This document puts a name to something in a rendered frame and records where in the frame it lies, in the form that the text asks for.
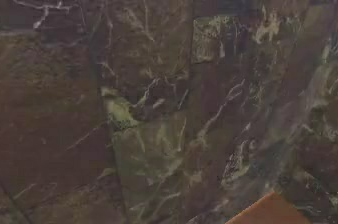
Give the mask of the orange brown wooden furniture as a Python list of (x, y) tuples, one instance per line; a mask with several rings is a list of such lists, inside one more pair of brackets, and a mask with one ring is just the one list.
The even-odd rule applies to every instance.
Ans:
[(286, 199), (271, 192), (225, 224), (311, 224), (311, 222)]

